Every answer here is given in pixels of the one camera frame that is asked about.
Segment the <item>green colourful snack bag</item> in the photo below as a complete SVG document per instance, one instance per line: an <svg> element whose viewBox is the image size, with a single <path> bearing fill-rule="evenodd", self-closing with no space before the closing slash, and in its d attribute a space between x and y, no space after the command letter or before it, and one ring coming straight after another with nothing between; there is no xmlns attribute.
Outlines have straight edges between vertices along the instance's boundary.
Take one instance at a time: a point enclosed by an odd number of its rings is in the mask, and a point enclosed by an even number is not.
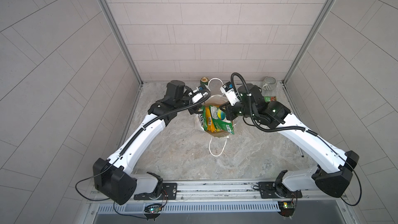
<svg viewBox="0 0 398 224"><path fill-rule="evenodd" d="M214 123L222 129L222 132L228 132L234 134L234 125L232 121L226 119L225 113L217 106L210 106L211 117L214 119Z"/></svg>

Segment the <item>white printed paper bag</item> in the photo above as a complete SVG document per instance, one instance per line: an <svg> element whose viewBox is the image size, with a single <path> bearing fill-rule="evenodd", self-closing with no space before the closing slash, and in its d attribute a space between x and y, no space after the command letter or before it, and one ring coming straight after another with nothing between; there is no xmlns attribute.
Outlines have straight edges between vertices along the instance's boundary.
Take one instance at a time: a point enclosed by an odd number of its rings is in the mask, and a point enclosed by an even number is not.
<svg viewBox="0 0 398 224"><path fill-rule="evenodd" d="M217 155L212 153L212 141L214 139L224 139L224 142L227 143L230 135L235 134L233 121L227 120L226 110L221 107L224 103L229 103L228 98L225 96L229 91L233 91L232 84L230 82L222 84L220 88L221 95L216 94L211 96L197 113L197 122L195 125L197 129L211 136L208 149L214 157L221 156L223 152Z"/></svg>

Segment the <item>green chip snack bag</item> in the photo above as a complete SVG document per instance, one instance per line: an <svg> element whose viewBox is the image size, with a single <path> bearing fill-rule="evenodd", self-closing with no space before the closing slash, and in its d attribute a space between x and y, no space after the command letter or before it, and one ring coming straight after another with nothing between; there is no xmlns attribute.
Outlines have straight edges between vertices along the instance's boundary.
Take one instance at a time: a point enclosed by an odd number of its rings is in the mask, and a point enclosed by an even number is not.
<svg viewBox="0 0 398 224"><path fill-rule="evenodd" d="M273 101L277 101L277 97L276 96L264 96L264 100L265 102L273 102Z"/></svg>

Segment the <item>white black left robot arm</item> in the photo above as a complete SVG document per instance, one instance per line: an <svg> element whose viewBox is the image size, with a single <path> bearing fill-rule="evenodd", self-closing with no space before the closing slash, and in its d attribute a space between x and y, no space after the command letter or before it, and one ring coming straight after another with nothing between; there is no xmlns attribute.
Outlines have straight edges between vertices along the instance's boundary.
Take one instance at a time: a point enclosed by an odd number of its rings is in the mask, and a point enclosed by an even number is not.
<svg viewBox="0 0 398 224"><path fill-rule="evenodd" d="M206 87L192 90L179 80L166 85L165 96L153 103L138 129L107 159L99 158L93 165L94 186L119 205L134 195L152 194L157 198L163 179L154 174L133 174L139 158L154 138L179 112L197 111L211 96Z"/></svg>

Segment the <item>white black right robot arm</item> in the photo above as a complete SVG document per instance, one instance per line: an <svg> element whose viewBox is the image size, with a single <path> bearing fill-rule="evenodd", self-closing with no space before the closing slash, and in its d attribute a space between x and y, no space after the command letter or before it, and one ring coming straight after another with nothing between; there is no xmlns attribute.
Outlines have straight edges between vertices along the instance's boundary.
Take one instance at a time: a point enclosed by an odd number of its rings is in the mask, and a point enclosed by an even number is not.
<svg viewBox="0 0 398 224"><path fill-rule="evenodd" d="M234 91L231 82L220 88L228 102L221 108L227 120L249 118L263 132L277 132L296 144L316 161L316 166L300 171L281 171L269 187L280 198L289 198L300 190L321 190L339 198L348 188L359 155L343 151L309 129L286 106L278 101L266 101L261 89L253 84Z"/></svg>

